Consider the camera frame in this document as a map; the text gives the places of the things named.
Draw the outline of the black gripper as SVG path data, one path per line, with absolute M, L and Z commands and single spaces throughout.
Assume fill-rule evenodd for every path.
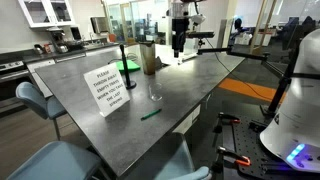
M 172 49 L 175 58 L 178 58 L 179 53 L 184 49 L 188 26 L 189 20 L 187 18 L 172 20 Z

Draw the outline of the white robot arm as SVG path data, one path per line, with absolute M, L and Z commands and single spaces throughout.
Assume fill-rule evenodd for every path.
M 167 15 L 171 17 L 172 49 L 175 58 L 184 51 L 186 39 L 198 35 L 196 27 L 206 19 L 198 10 L 197 3 L 201 1 L 203 0 L 171 0 Z

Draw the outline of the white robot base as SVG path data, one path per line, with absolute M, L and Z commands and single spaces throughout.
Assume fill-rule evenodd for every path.
M 320 30 L 300 45 L 291 84 L 262 145 L 297 171 L 320 172 Z

